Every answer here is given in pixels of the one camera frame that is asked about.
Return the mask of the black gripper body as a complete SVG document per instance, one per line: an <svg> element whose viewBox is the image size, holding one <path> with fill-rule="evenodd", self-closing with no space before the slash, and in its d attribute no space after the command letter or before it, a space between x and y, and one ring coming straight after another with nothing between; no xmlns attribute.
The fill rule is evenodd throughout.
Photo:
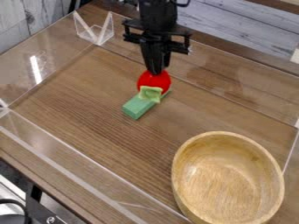
<svg viewBox="0 0 299 224"><path fill-rule="evenodd" d="M165 51L188 54L191 32L177 25L177 8L192 0L136 0L138 18L124 19L124 41L158 43Z"/></svg>

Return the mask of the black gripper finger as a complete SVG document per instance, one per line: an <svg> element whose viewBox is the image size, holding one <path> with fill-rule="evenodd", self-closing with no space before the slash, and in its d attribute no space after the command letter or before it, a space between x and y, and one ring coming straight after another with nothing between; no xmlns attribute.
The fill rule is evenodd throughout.
<svg viewBox="0 0 299 224"><path fill-rule="evenodd" d="M149 42L141 42L140 47L141 47L141 54L144 58L145 68L150 72L150 74L156 74L153 45Z"/></svg>
<svg viewBox="0 0 299 224"><path fill-rule="evenodd" d="M161 71L169 66L170 50L168 45L165 45L164 43L158 43L156 48L157 50L156 50L154 65L156 65L156 73L160 74Z"/></svg>

